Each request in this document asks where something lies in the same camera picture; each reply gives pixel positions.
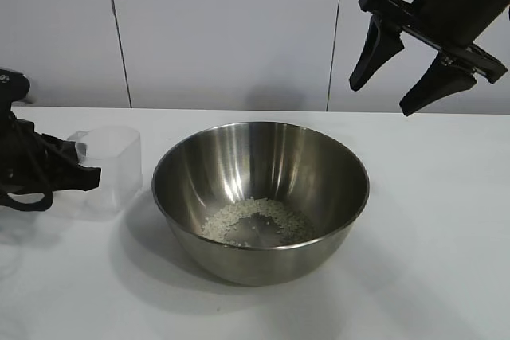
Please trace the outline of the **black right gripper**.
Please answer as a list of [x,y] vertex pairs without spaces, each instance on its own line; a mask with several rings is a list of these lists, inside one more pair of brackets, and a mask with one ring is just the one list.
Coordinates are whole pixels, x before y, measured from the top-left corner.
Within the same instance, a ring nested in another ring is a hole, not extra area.
[[438,51],[420,80],[399,102],[403,115],[470,90],[476,72],[496,83],[507,69],[474,41],[508,7],[509,0],[359,0],[372,15],[359,60],[349,77],[359,91],[392,57],[404,50],[401,33]]

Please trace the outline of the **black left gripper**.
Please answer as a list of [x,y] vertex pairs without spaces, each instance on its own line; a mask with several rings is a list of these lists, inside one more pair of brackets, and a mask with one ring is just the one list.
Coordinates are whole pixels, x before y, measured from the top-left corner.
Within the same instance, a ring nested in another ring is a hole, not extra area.
[[9,69],[1,70],[1,195],[40,194],[55,191],[96,189],[100,184],[101,168],[67,166],[57,168],[48,178],[42,163],[47,159],[42,139],[59,154],[79,164],[76,142],[35,132],[30,121],[18,119],[12,111],[16,102],[27,103],[30,82],[26,75]]

